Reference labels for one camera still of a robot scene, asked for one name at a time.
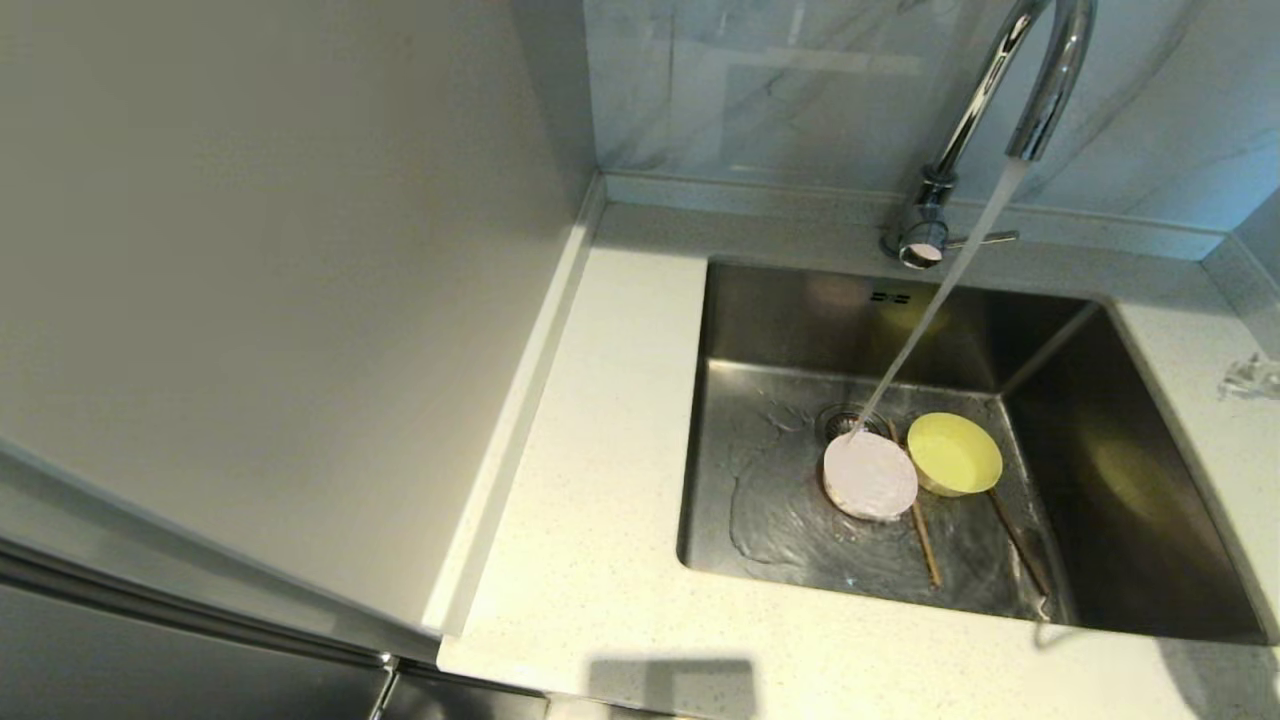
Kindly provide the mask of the wooden chopstick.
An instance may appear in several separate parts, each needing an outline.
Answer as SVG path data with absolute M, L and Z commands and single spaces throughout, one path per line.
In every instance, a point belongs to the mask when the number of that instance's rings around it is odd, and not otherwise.
M 905 445 L 905 441 L 901 438 L 896 423 L 892 419 L 886 419 L 886 425 L 888 427 L 891 441 L 895 442 L 897 448 L 902 451 L 902 454 L 908 457 L 908 461 L 914 468 L 915 464 L 910 459 L 910 454 L 908 452 L 908 446 Z M 940 591 L 943 585 L 943 579 L 941 577 L 940 566 L 937 564 L 934 550 L 931 543 L 931 534 L 927 525 L 925 515 L 922 510 L 919 496 L 916 496 L 916 498 L 911 503 L 911 521 L 915 528 L 916 537 L 920 542 L 922 555 L 928 573 L 931 588 L 932 591 Z
M 1044 569 L 1037 562 L 1033 553 L 1029 551 L 1027 542 L 1023 539 L 1004 501 L 1000 498 L 996 489 L 988 489 L 986 491 L 986 495 L 992 502 L 1000 521 L 1002 523 L 1005 530 L 1007 532 L 1009 539 L 1012 542 L 1018 557 L 1020 559 L 1021 564 L 1027 568 L 1027 570 L 1030 573 L 1030 578 L 1036 584 L 1036 588 L 1038 589 L 1038 592 L 1043 598 L 1046 600 L 1050 598 L 1052 596 L 1050 578 L 1046 574 Z

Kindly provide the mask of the yellow plastic bowl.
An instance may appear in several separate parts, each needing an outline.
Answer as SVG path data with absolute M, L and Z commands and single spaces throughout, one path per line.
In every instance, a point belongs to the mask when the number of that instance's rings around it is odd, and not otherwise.
M 1004 477 L 1004 455 L 993 436 L 951 413 L 928 413 L 908 429 L 908 454 L 922 487 L 941 497 L 993 489 Z

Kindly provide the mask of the chrome gooseneck faucet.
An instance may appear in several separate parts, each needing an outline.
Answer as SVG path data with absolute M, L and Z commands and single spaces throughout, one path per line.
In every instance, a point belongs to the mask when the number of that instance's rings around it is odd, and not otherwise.
M 882 251 L 913 270 L 940 265 L 950 243 L 945 206 L 957 184 L 957 167 L 972 137 L 1036 23 L 1052 12 L 1052 29 L 1036 82 L 1006 146 L 1009 158 L 1038 161 L 1066 111 L 1098 18 L 1098 0 L 1014 0 L 960 113 L 938 152 L 920 168 L 916 190 L 879 237 Z

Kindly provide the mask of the pink plastic bowl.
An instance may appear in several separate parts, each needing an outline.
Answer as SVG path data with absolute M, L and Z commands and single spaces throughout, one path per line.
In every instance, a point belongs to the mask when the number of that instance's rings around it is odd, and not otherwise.
M 822 456 L 820 483 L 842 514 L 893 521 L 916 502 L 919 480 L 906 451 L 868 430 L 832 439 Z

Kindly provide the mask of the stainless steel sink basin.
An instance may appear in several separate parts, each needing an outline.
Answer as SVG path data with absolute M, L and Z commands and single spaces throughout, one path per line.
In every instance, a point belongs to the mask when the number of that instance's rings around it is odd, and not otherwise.
M 954 413 L 1004 455 L 993 488 L 1050 578 L 1043 598 L 986 493 L 919 493 L 913 515 L 842 514 L 820 483 L 818 413 L 865 404 L 931 283 L 714 263 L 677 539 L 724 577 L 1105 632 L 1280 644 L 1224 511 L 1170 427 L 1132 343 L 1088 299 L 960 287 L 877 410 L 902 439 Z

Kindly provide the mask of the running water stream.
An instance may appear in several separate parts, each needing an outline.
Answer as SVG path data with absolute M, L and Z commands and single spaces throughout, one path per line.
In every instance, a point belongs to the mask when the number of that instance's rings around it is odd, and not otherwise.
M 950 270 L 943 278 L 942 284 L 936 291 L 934 296 L 925 306 L 922 319 L 913 328 L 910 336 L 905 341 L 904 346 L 900 348 L 895 360 L 890 364 L 890 368 L 883 374 L 882 379 L 877 384 L 870 398 L 864 404 L 864 413 L 852 425 L 851 430 L 847 433 L 847 439 L 852 439 L 863 433 L 865 424 L 870 420 L 870 415 L 881 400 L 883 398 L 888 387 L 893 383 L 896 375 L 901 372 L 906 360 L 911 356 L 914 348 L 922 341 L 922 337 L 929 329 L 934 318 L 940 313 L 940 309 L 945 305 L 947 297 L 952 293 L 955 286 L 959 283 L 960 278 L 972 264 L 974 256 L 979 252 L 980 246 L 984 243 L 986 237 L 992 231 L 993 224 L 997 222 L 1000 214 L 1011 202 L 1018 186 L 1023 182 L 1027 173 L 1029 172 L 1032 163 L 1028 160 L 1010 158 L 1004 168 L 1004 172 L 995 186 L 995 191 L 991 195 L 988 202 L 983 208 L 975 224 L 972 227 L 970 233 L 960 243 L 959 255 L 954 259 Z

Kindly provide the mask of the round metal drain strainer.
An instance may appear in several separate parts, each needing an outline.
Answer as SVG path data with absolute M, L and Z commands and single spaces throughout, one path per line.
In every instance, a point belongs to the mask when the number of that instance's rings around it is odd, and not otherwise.
M 886 439 L 892 438 L 890 421 L 878 413 L 869 413 L 863 404 L 831 404 L 818 413 L 815 437 L 820 446 L 826 447 L 852 430 L 863 430 Z

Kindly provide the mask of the grey base cabinet front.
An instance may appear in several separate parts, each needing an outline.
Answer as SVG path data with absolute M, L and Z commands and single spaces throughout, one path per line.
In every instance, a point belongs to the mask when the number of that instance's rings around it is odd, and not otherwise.
M 379 720 L 545 720 L 549 706 L 535 691 L 411 666 L 397 673 Z

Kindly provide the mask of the beige tall cabinet side panel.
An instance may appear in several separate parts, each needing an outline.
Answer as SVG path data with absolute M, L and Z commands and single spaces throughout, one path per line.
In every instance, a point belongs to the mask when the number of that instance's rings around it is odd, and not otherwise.
M 0 447 L 433 635 L 599 205 L 584 0 L 0 0 Z

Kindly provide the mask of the chrome door trim strip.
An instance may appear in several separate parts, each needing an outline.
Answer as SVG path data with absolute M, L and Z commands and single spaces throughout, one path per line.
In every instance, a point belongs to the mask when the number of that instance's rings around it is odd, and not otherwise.
M 0 585 L 114 614 L 120 618 L 179 632 L 232 641 L 261 650 L 279 651 L 356 667 L 384 669 L 388 655 L 314 633 L 215 609 L 178 594 L 151 589 L 58 559 L 44 551 L 0 539 Z

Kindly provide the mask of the grey tall cabinet door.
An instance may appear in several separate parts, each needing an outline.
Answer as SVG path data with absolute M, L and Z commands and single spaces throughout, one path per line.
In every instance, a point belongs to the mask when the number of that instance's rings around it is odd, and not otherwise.
M 399 660 L 433 664 L 440 648 L 1 447 L 0 539 Z M 0 720 L 367 720 L 384 676 L 0 585 Z

